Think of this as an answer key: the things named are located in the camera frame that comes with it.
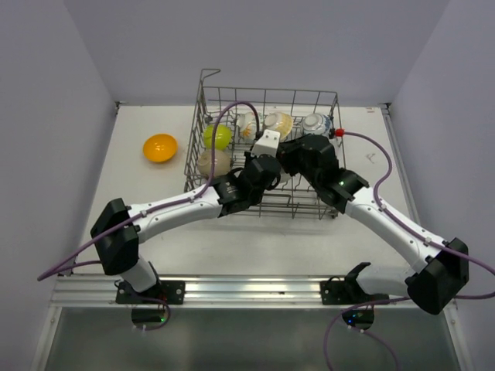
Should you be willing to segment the orange ribbed bowl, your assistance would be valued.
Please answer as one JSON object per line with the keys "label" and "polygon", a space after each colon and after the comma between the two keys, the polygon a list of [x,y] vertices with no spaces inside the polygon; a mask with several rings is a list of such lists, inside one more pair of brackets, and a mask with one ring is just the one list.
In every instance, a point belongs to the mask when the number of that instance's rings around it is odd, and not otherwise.
{"label": "orange ribbed bowl", "polygon": [[155,134],[148,138],[142,152],[145,158],[153,163],[167,162],[178,151],[178,142],[170,134]]}

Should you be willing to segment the white ribbed bowl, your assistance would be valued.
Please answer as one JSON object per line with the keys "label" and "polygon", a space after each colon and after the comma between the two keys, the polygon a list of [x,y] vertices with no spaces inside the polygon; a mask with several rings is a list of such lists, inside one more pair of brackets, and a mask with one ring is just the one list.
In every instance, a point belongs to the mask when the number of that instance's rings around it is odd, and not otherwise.
{"label": "white ribbed bowl", "polygon": [[281,172],[278,184],[282,185],[290,181],[292,176],[286,172]]}

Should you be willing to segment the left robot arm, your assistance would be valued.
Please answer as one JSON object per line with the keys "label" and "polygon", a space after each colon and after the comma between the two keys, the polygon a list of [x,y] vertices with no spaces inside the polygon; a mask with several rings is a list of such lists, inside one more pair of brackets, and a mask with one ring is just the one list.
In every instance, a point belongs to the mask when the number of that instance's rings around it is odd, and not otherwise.
{"label": "left robot arm", "polygon": [[121,277],[143,303],[156,301],[161,285],[152,265],[140,255],[139,245],[167,230],[259,204],[264,192],[280,180],[281,171],[276,158],[261,155],[179,196],[134,205],[126,205],[122,198],[111,200],[90,230],[104,273]]}

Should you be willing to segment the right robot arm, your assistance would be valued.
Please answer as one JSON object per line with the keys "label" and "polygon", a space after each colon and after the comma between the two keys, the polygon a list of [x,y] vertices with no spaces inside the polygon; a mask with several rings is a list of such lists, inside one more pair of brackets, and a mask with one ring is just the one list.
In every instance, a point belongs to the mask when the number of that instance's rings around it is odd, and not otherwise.
{"label": "right robot arm", "polygon": [[408,296],[420,309],[439,314],[469,280],[469,249],[431,233],[380,199],[357,173],[342,168],[330,140],[308,134],[278,146],[278,161],[290,175],[300,174],[317,196],[365,225],[405,261],[405,269],[356,267],[344,285],[347,299],[362,303],[371,295]]}

